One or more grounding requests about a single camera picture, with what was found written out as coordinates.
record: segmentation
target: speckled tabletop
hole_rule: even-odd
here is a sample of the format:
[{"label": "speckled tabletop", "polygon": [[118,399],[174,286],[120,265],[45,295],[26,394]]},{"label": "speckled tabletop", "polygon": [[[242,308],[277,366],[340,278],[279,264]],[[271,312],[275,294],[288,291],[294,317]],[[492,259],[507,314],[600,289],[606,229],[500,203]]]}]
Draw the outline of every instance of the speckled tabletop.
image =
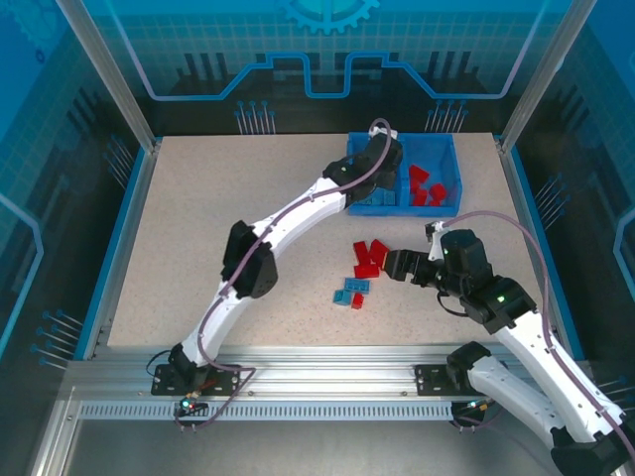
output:
[{"label": "speckled tabletop", "polygon": [[[457,134],[463,182],[460,213],[516,216],[490,134]],[[213,297],[231,225],[280,209],[345,153],[346,135],[167,137],[152,177],[108,345],[164,346],[184,339]],[[469,319],[443,311],[432,290],[373,280],[361,310],[332,303],[352,275],[352,243],[427,250],[422,218],[339,213],[293,243],[278,262],[279,282],[252,303],[225,343],[240,345],[401,345],[490,341]],[[525,242],[493,218],[465,222],[485,244],[494,271],[539,299]],[[450,307],[456,302],[449,301]]]}]

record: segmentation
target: blue tray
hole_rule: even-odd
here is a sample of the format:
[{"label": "blue tray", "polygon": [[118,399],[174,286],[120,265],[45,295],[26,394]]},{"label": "blue tray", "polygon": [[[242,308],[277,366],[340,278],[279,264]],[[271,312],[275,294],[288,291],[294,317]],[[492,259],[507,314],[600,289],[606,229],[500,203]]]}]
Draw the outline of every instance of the blue tray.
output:
[{"label": "blue tray", "polygon": [[[377,188],[363,201],[353,203],[348,212],[351,215],[368,216],[456,216],[460,206],[463,186],[454,151],[451,134],[399,134],[399,142],[404,147],[404,159],[397,170],[393,187],[394,205],[386,204],[383,188]],[[362,152],[368,144],[367,132],[348,134],[346,154]],[[429,189],[435,183],[442,183],[447,190],[443,206],[413,206],[414,195],[410,194],[408,168],[418,166],[430,174],[423,188]]]}]

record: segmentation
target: enclosure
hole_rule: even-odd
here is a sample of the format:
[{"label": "enclosure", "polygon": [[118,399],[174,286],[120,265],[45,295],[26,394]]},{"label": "enclosure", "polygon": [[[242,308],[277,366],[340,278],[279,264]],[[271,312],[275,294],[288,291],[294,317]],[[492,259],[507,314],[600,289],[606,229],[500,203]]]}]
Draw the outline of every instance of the enclosure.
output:
[{"label": "enclosure", "polygon": [[[353,242],[421,249],[427,217],[517,216],[546,290],[520,234],[469,226],[632,408],[634,21],[628,0],[0,0],[0,473],[543,474],[547,449],[510,416],[539,462],[414,422],[451,401],[422,403],[413,365],[479,340],[529,381],[509,351],[417,287],[380,279],[359,313],[332,293]],[[200,320],[231,225],[304,192],[376,117],[437,141],[451,200],[417,208],[404,166],[401,213],[354,205],[294,243],[221,349],[260,369],[250,395],[180,435],[146,364]],[[308,407],[323,416],[292,417]]]}]

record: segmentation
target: robotic arm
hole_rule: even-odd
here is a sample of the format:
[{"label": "robotic arm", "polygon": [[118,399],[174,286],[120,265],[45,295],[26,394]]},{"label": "robotic arm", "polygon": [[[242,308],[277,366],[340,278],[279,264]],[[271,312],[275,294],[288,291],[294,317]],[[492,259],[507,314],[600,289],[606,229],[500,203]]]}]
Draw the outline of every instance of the robotic arm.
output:
[{"label": "robotic arm", "polygon": [[386,273],[397,281],[412,275],[411,283],[458,298],[466,316],[512,351],[544,395],[476,342],[448,356],[455,383],[490,397],[526,424],[552,450],[565,475],[607,475],[624,464],[635,441],[635,418],[627,419],[595,387],[551,330],[545,333],[542,316],[522,287],[493,274],[471,230],[448,231],[438,222],[427,226],[427,234],[430,253],[392,251]]},{"label": "robotic arm", "polygon": [[376,127],[359,154],[329,164],[305,193],[282,210],[250,226],[235,223],[223,257],[222,282],[200,325],[175,346],[169,361],[184,382],[213,361],[240,313],[268,293],[278,280],[276,260],[307,230],[376,187],[392,188],[403,157],[397,132]]}]

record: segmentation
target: blue block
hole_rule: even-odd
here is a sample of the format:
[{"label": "blue block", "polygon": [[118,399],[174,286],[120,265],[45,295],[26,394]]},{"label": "blue block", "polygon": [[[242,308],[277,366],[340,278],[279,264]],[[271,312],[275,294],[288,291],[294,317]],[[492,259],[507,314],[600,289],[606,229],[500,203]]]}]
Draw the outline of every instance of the blue block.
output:
[{"label": "blue block", "polygon": [[395,192],[392,190],[384,190],[384,205],[395,204]]},{"label": "blue block", "polygon": [[352,293],[361,293],[367,295],[370,293],[370,281],[358,280],[356,278],[346,278],[344,280],[344,289]]},{"label": "blue block", "polygon": [[352,299],[352,294],[347,290],[338,290],[333,296],[333,302],[339,305],[350,305]]}]

